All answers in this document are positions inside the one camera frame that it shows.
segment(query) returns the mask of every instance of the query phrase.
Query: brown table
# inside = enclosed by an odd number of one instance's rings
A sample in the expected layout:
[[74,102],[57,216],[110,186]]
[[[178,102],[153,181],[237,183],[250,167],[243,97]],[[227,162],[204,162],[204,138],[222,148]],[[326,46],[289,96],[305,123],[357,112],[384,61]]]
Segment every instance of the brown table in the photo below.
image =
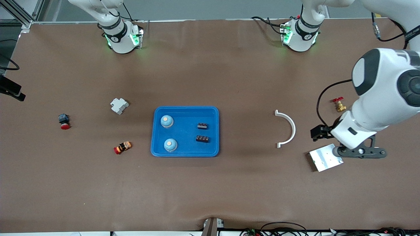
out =
[[[400,33],[378,22],[383,38]],[[383,160],[347,158],[319,173],[305,156],[337,144],[310,138],[322,89],[349,79],[369,49],[402,48],[402,39],[377,41],[369,19],[325,20],[317,44],[297,53],[261,22],[143,26],[144,48],[127,55],[109,50],[95,24],[33,25],[21,36],[21,69],[7,76],[26,100],[0,96],[2,232],[196,230],[208,217],[226,227],[419,228],[420,116],[379,132]],[[347,106],[357,98],[351,84],[329,90],[320,109],[328,123],[339,116],[328,101],[339,96]],[[122,115],[110,109],[115,97],[130,103]],[[162,105],[218,107],[219,155],[153,157]],[[276,109],[297,126],[281,149],[291,131]],[[117,156],[123,141],[133,148]]]

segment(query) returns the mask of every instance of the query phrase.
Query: blue plastic tray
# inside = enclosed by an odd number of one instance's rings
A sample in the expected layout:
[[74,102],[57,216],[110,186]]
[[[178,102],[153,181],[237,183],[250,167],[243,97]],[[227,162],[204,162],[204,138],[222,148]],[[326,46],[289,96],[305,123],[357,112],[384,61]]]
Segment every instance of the blue plastic tray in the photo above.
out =
[[[164,128],[160,118],[170,115],[173,125]],[[207,123],[207,129],[198,129],[198,123]],[[209,142],[197,142],[197,135],[208,136]],[[178,147],[168,152],[165,140],[175,139]],[[219,110],[213,106],[158,107],[153,118],[151,153],[156,157],[214,157],[219,153]]]

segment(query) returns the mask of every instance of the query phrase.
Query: metal plate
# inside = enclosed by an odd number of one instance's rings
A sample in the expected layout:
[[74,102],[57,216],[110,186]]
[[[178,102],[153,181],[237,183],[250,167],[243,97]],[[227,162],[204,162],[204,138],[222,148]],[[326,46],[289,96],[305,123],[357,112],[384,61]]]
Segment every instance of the metal plate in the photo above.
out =
[[334,156],[334,148],[335,145],[330,144],[309,152],[309,155],[311,156],[318,171],[323,171],[343,163],[343,159],[341,157]]

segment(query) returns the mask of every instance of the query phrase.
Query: white robot link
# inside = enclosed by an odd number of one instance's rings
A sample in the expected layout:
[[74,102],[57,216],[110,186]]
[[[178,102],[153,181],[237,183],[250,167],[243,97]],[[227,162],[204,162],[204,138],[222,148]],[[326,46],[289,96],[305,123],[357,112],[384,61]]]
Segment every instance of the white robot link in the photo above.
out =
[[294,18],[280,25],[281,42],[293,51],[308,50],[318,36],[318,30],[325,19],[325,8],[348,7],[354,0],[302,0],[302,12],[299,18]]
[[[354,65],[353,86],[359,95],[351,109],[331,127],[311,130],[316,141],[335,137],[344,146],[334,154],[342,157],[383,158],[386,151],[374,147],[375,134],[389,125],[420,113],[420,1],[362,0],[365,8],[398,22],[406,31],[405,41],[411,50],[375,48]],[[372,145],[364,145],[366,139]]]
[[108,45],[116,53],[129,53],[142,47],[143,28],[125,21],[116,10],[122,0],[68,0],[98,21],[98,26],[105,32]]

